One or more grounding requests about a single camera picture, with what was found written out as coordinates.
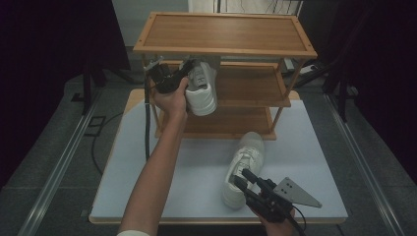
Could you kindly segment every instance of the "metal rail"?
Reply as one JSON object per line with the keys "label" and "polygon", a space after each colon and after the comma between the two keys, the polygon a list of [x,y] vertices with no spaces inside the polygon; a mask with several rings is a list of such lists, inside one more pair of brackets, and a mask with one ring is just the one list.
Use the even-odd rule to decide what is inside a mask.
{"label": "metal rail", "polygon": [[77,125],[73,136],[65,147],[55,167],[52,169],[51,174],[49,175],[45,185],[40,191],[40,194],[38,195],[36,202],[33,204],[33,207],[30,210],[28,217],[22,225],[18,235],[35,235],[40,223],[42,222],[42,219],[44,218],[49,208],[50,203],[52,202],[53,197],[55,196],[56,191],[58,190],[61,180],[67,171],[67,168],[74,156],[78,144],[80,143],[80,140],[83,137],[87,126],[89,125],[89,119],[91,118],[98,104],[101,93],[102,88],[99,88],[97,93],[94,95],[88,112],[80,119],[80,122]]}
{"label": "metal rail", "polygon": [[325,100],[328,102],[334,120],[336,121],[343,138],[345,139],[350,151],[352,152],[353,159],[359,169],[359,172],[362,175],[366,186],[371,193],[372,198],[374,199],[375,204],[377,205],[378,210],[380,211],[381,217],[387,227],[389,234],[393,236],[405,235],[401,226],[399,225],[398,219],[392,209],[392,206],[384,194],[380,183],[373,174],[371,168],[368,165],[368,162],[365,159],[364,154],[356,143],[354,136],[350,132],[348,124],[343,122],[342,118],[339,116],[334,97],[325,94]]}

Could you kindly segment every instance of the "gray floor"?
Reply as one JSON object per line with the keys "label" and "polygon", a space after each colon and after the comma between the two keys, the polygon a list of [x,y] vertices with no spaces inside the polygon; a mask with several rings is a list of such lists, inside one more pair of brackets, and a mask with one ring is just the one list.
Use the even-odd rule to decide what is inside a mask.
{"label": "gray floor", "polygon": [[[132,77],[140,80],[140,62],[129,54],[134,66]],[[99,168],[105,166],[129,92],[138,85],[129,84],[107,73],[108,83],[94,116],[106,116],[108,123],[101,135],[82,137],[68,169],[42,219],[36,235],[116,235],[117,225],[94,225],[88,212],[100,182],[91,149]],[[307,235],[390,235],[379,207],[359,171],[353,154],[342,136],[321,85],[324,79],[298,88],[322,146],[338,190],[348,211],[348,219],[339,225],[310,224]],[[36,201],[51,170],[70,141],[81,119],[83,105],[71,102],[82,91],[81,78],[66,84],[65,95],[22,165],[0,194],[0,235],[17,235]],[[404,235],[417,232],[417,188],[400,164],[353,104],[347,102],[348,127],[361,148],[373,174],[391,204]],[[86,133],[94,132],[89,128]],[[259,226],[161,226],[159,235],[262,235]]]}

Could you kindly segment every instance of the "gray triangular object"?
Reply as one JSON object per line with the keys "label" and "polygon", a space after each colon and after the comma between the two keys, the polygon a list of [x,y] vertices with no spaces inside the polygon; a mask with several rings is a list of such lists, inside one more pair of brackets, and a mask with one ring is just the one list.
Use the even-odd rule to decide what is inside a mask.
{"label": "gray triangular object", "polygon": [[322,207],[322,204],[313,196],[303,190],[290,178],[283,179],[273,191],[293,204],[305,205],[310,207]]}

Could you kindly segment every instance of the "wooden shoe rack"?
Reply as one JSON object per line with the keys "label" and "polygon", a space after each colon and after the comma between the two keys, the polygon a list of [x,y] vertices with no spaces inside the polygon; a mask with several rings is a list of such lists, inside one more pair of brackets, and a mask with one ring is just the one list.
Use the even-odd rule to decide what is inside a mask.
{"label": "wooden shoe rack", "polygon": [[[211,139],[240,139],[254,131],[265,140],[275,140],[274,128],[282,109],[291,106],[288,95],[300,69],[306,60],[317,57],[295,16],[274,15],[152,12],[133,50],[142,54],[144,65],[157,55],[245,58],[221,62],[215,78],[216,110],[207,116],[189,115],[185,138]],[[257,62],[257,57],[276,62]],[[298,59],[287,85],[279,70],[284,58]],[[270,107],[279,108],[271,114]],[[159,136],[163,112],[156,117]]]}

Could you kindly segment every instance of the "dark background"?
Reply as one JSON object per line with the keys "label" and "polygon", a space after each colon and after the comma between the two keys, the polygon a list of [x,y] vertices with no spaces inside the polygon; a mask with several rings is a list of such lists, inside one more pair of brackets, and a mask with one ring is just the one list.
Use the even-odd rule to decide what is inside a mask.
{"label": "dark background", "polygon": [[[0,2],[0,184],[26,156],[85,65],[130,69],[111,0]],[[105,78],[95,76],[100,86]]]}
{"label": "dark background", "polygon": [[359,110],[417,183],[416,1],[307,0],[300,22],[328,64],[363,11],[371,15],[346,54],[345,76],[358,90]]}

